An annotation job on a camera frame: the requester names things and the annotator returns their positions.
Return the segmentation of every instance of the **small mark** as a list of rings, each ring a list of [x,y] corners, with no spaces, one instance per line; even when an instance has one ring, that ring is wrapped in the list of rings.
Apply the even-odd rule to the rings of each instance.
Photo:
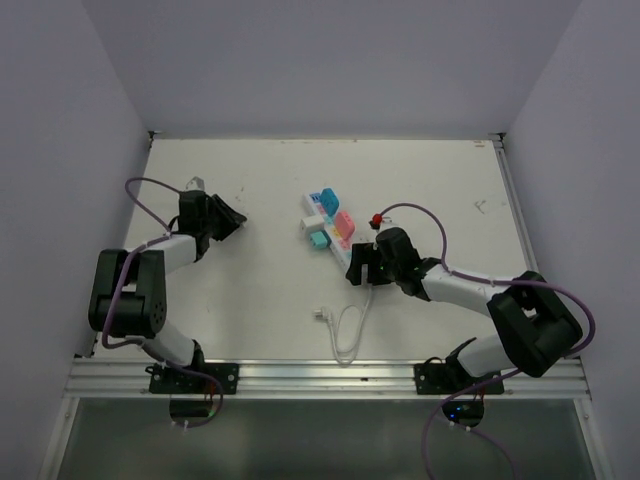
[[[483,215],[484,215],[484,214],[485,214],[485,211],[484,211],[484,210],[482,210],[482,205],[484,205],[485,203],[487,203],[487,201],[486,201],[486,200],[479,200],[479,201],[477,201],[477,202],[473,202],[473,206],[474,206],[474,207],[476,207],[476,208],[478,209],[478,211],[479,211],[481,214],[483,214]]]

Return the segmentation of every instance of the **black mounting plate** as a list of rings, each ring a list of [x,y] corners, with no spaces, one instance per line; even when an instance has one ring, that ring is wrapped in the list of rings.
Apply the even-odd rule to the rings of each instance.
[[[151,375],[150,393],[189,395],[204,393],[206,388],[206,380],[185,375],[169,367],[164,368],[157,363],[145,368],[145,372]],[[205,363],[200,372],[218,380],[225,395],[235,395],[240,377],[240,366],[237,363]]]
[[[439,366],[445,367],[444,363],[441,364],[429,364],[429,369],[438,369]],[[452,393],[459,392],[462,388],[447,388],[443,385],[436,385],[429,382],[429,376],[427,375],[427,365],[424,363],[417,363],[413,366],[413,380],[416,383],[416,393],[418,395],[451,395]],[[500,375],[500,372],[487,373],[486,375],[478,378],[475,383],[484,382],[491,378]],[[504,393],[504,384],[500,382],[487,385],[485,388],[487,395],[502,395]]]

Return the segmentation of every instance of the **glass panel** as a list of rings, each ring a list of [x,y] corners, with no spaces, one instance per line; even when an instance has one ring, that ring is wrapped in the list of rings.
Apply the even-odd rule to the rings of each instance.
[[[208,426],[171,427],[168,401],[83,400],[60,477],[424,479],[422,425],[435,402],[229,399]],[[479,427],[522,479],[593,479],[571,401],[489,401]],[[504,456],[445,422],[429,434],[440,479],[510,479]]]

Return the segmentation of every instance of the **teal block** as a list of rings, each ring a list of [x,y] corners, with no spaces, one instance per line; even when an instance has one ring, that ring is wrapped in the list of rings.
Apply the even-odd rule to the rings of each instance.
[[[311,246],[316,250],[322,250],[331,245],[331,239],[324,232],[313,232],[309,235],[309,241],[311,241]]]

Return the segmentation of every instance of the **colored block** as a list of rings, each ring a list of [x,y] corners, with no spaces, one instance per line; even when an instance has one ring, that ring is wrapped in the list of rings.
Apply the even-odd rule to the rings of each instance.
[[[316,250],[322,250],[331,244],[329,236],[324,232],[313,232],[309,235],[309,240],[311,241],[311,246]]]
[[[338,207],[340,206],[338,197],[333,193],[333,189],[331,188],[325,188],[322,191],[320,194],[320,203],[331,217],[336,214]]]
[[[344,239],[348,240],[351,238],[351,235],[353,235],[353,232],[356,231],[355,223],[353,223],[351,216],[344,210],[336,214],[333,223],[338,229],[338,232],[340,232],[340,236]]]

